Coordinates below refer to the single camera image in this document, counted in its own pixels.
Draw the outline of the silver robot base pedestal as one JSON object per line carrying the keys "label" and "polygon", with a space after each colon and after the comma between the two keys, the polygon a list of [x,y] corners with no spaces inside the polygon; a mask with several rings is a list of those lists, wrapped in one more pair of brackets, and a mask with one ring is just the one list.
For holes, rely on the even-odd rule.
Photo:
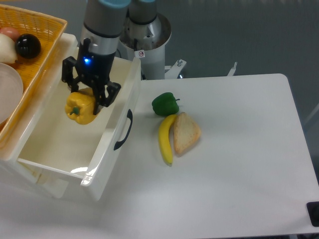
{"label": "silver robot base pedestal", "polygon": [[153,22],[137,24],[126,18],[118,46],[122,58],[139,58],[147,80],[164,79],[165,45],[171,37],[168,19],[158,13]]}

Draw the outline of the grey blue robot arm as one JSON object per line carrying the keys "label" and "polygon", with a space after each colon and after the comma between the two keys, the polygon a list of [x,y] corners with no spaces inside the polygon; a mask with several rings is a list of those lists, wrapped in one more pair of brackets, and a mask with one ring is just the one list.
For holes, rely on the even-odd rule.
{"label": "grey blue robot arm", "polygon": [[89,0],[85,11],[77,58],[63,60],[62,82],[71,92],[84,83],[93,91],[91,113],[113,103],[121,85],[110,81],[110,71],[117,51],[126,17],[133,22],[147,24],[155,20],[154,0]]}

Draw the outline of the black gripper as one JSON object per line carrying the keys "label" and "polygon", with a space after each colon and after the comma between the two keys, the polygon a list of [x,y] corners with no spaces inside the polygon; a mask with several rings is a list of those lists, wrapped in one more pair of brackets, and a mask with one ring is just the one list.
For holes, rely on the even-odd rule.
{"label": "black gripper", "polygon": [[[93,89],[95,104],[93,114],[97,115],[100,107],[109,107],[116,99],[121,85],[110,81],[110,71],[115,53],[97,54],[89,50],[91,39],[85,38],[80,43],[77,60],[69,56],[62,62],[61,81],[66,83],[71,92],[78,92],[79,81]],[[74,78],[76,66],[78,77]]]}

